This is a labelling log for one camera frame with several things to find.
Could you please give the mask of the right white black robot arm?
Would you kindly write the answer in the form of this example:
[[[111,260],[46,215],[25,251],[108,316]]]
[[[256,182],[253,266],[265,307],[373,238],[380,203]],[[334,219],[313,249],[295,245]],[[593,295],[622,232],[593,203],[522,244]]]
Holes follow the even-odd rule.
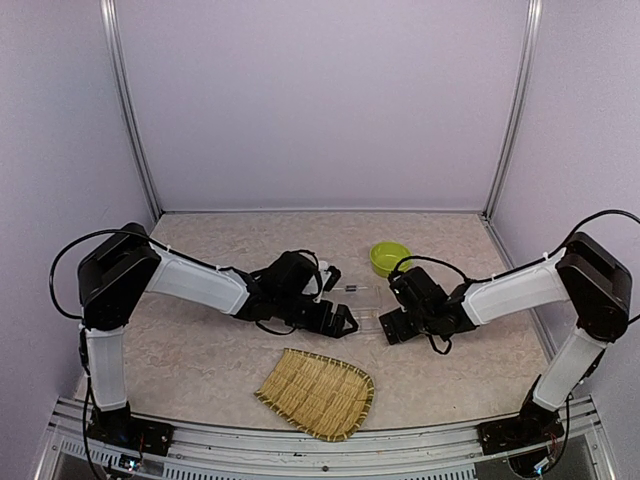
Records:
[[[478,431],[484,453],[549,441],[567,433],[559,419],[573,388],[598,366],[607,347],[635,322],[630,271],[575,226],[552,252],[486,279],[464,278],[447,293],[424,269],[393,269],[389,288],[399,308],[380,316],[389,344],[424,335],[449,343],[501,317],[556,302],[577,314],[574,329],[540,375],[517,415],[484,422]]]

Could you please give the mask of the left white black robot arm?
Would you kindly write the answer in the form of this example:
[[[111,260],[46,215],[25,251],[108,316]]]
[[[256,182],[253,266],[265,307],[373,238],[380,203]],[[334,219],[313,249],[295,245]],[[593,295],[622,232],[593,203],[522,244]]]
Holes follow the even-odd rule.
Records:
[[[63,256],[96,237],[105,240],[77,267],[80,313],[66,311],[57,300],[52,304],[80,325],[80,356],[88,398],[94,403],[94,424],[113,443],[133,443],[142,433],[126,394],[123,336],[146,293],[204,305],[258,328],[276,318],[291,331],[335,339],[359,328],[348,306],[324,299],[341,272],[312,251],[285,251],[270,265],[245,272],[179,252],[135,222],[86,234],[63,247],[49,269],[51,296],[56,294],[54,274]]]

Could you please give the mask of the clear plastic pill organizer box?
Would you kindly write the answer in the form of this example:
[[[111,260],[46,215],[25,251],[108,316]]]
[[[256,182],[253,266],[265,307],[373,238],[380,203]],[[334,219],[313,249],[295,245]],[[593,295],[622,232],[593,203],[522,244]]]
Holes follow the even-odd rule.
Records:
[[[379,322],[383,301],[378,286],[350,284],[334,287],[325,294],[325,298],[335,304],[349,307],[352,316],[359,324],[358,334],[381,334]]]

